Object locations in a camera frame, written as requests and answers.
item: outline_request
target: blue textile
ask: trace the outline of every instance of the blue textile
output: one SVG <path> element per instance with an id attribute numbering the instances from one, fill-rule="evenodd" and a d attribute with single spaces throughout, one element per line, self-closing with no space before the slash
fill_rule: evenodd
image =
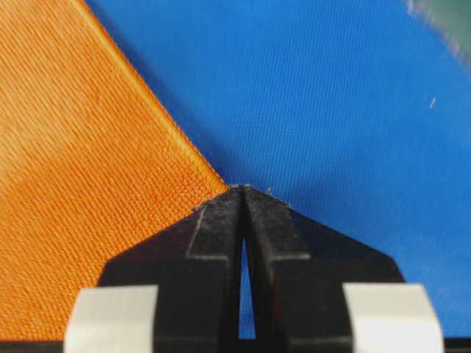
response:
<path id="1" fill-rule="evenodd" d="M 471 71 L 404 1 L 88 3 L 226 182 L 390 254 L 471 335 Z"/>

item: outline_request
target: orange fabric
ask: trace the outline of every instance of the orange fabric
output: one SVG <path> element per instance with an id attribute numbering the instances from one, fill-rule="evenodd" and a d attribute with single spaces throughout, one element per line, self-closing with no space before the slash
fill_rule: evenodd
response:
<path id="1" fill-rule="evenodd" d="M 0 1 L 0 340 L 62 339 L 107 259 L 225 190 L 81 1 Z"/>

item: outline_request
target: textured cloth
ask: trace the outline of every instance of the textured cloth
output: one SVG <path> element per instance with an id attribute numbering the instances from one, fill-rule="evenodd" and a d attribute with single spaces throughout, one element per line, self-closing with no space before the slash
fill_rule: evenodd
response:
<path id="1" fill-rule="evenodd" d="M 87 2 L 226 182 L 390 254 L 471 336 L 471 70 L 408 1 Z"/>
<path id="2" fill-rule="evenodd" d="M 0 1 L 0 340 L 59 340 L 105 261 L 225 191 L 80 1 Z"/>

